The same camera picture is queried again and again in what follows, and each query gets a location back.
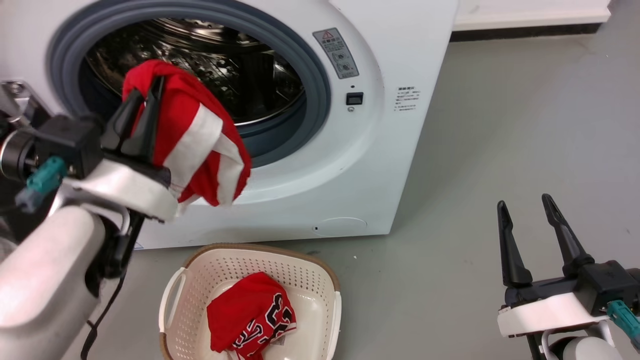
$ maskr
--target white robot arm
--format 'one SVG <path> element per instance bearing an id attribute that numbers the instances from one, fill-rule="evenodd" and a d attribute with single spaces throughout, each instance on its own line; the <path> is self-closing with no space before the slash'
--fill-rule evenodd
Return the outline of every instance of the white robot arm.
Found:
<path id="1" fill-rule="evenodd" d="M 504 201 L 498 203 L 505 304 L 498 314 L 503 336 L 526 336 L 534 360 L 622 360 L 607 319 L 640 348 L 640 270 L 616 261 L 596 264 L 582 248 L 550 195 L 542 195 L 547 220 L 556 230 L 564 277 L 533 281 L 513 237 Z M 549 335 L 585 331 L 549 342 Z"/>
<path id="2" fill-rule="evenodd" d="M 98 136 L 98 124 L 60 115 L 34 130 L 25 110 L 2 106 L 11 99 L 0 94 L 0 123 L 4 118 L 13 126 L 0 133 L 0 171 L 25 181 L 30 191 L 17 202 L 33 210 L 48 179 L 56 181 L 49 216 L 0 263 L 3 358 L 61 358 L 99 303 L 102 281 L 124 278 L 143 221 L 165 222 L 177 213 L 177 200 L 168 190 L 170 174 L 150 164 L 153 144 L 147 142 L 155 138 L 151 122 L 161 85 L 150 94 L 156 98 L 147 98 L 138 124 L 143 131 L 130 138 L 144 100 L 139 94 L 123 103 Z M 78 125 L 84 135 L 60 131 L 69 125 Z M 62 159 L 65 166 L 52 173 L 47 158 Z"/>

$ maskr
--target black cable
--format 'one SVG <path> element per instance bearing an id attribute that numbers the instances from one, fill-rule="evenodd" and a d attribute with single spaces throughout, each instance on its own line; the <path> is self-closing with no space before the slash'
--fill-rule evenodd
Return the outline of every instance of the black cable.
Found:
<path id="1" fill-rule="evenodd" d="M 120 293 L 120 289 L 122 289 L 122 284 L 124 283 L 125 275 L 127 275 L 126 271 L 122 273 L 122 275 L 120 276 L 120 281 L 118 281 L 118 286 L 116 286 L 116 290 L 111 295 L 109 302 L 104 307 L 104 310 L 102 310 L 102 314 L 100 314 L 100 317 L 98 317 L 98 320 L 96 320 L 95 323 L 92 323 L 89 320 L 86 321 L 87 325 L 91 327 L 91 331 L 86 336 L 86 340 L 84 341 L 84 345 L 82 346 L 82 351 L 80 351 L 81 360 L 86 360 L 87 356 L 89 356 L 89 350 L 91 349 L 91 346 L 93 345 L 95 340 L 98 338 L 98 326 L 102 322 L 102 319 L 104 319 L 104 316 L 107 315 L 109 308 L 111 308 L 111 305 L 113 305 L 113 302 L 115 301 L 116 297 Z"/>

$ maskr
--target white plastic basket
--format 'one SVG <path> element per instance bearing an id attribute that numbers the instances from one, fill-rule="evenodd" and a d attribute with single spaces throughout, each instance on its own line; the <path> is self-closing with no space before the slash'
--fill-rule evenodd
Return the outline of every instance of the white plastic basket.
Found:
<path id="1" fill-rule="evenodd" d="M 297 330 L 271 345 L 265 360 L 331 360 L 340 329 L 342 300 L 333 271 L 297 252 L 250 244 L 201 248 L 173 275 L 160 303 L 160 344 L 167 360 L 208 360 L 207 305 L 238 280 L 266 272 L 287 291 Z"/>

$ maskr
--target front-loading washing machine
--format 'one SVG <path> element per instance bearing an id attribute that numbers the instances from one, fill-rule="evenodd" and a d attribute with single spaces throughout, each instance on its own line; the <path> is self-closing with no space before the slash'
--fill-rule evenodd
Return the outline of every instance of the front-loading washing machine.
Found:
<path id="1" fill-rule="evenodd" d="M 107 119 L 150 58 L 196 75 L 253 160 L 235 203 L 199 200 L 159 248 L 388 234 L 455 0 L 0 0 L 0 81 L 49 112 Z"/>

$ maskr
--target teal connector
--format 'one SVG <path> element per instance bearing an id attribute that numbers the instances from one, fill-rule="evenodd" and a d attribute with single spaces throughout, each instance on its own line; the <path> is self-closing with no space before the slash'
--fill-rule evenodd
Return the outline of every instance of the teal connector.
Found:
<path id="1" fill-rule="evenodd" d="M 27 179 L 27 186 L 15 196 L 15 203 L 25 213 L 33 214 L 45 197 L 67 176 L 67 165 L 57 156 L 51 156 Z"/>
<path id="2" fill-rule="evenodd" d="M 640 352 L 640 321 L 621 300 L 615 300 L 607 306 L 607 315 L 631 340 L 631 344 Z"/>
<path id="3" fill-rule="evenodd" d="M 57 156 L 51 156 L 33 175 L 29 176 L 27 188 L 46 195 L 57 189 L 65 176 L 67 176 L 65 161 Z"/>

